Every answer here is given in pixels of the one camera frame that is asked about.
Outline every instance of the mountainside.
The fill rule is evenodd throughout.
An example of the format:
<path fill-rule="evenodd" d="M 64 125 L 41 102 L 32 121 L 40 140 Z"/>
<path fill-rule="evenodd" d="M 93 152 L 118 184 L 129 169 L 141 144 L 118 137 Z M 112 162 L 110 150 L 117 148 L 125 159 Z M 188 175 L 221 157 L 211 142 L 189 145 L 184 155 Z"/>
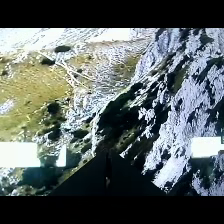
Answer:
<path fill-rule="evenodd" d="M 190 159 L 224 125 L 223 29 L 158 29 L 132 84 L 94 120 L 92 152 L 116 150 L 165 192 L 223 195 L 222 155 Z"/>

